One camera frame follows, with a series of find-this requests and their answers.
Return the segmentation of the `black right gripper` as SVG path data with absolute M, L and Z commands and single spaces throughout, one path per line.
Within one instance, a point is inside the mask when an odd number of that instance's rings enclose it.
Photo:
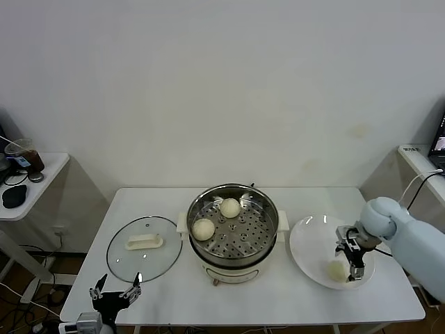
M 366 249 L 358 244 L 337 244 L 334 250 L 334 256 L 346 256 L 350 263 L 350 273 L 348 282 L 361 280 L 364 276 L 364 261 L 363 256 Z

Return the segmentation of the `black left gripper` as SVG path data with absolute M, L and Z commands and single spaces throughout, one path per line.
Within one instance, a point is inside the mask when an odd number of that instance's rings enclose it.
M 104 292 L 106 279 L 108 274 L 105 273 L 95 284 L 94 288 L 89 289 L 93 309 L 98 311 L 102 316 L 102 321 L 108 326 L 114 326 L 118 313 L 130 306 L 129 299 L 137 299 L 141 294 L 140 283 L 142 281 L 142 273 L 138 272 L 136 277 L 125 292 Z

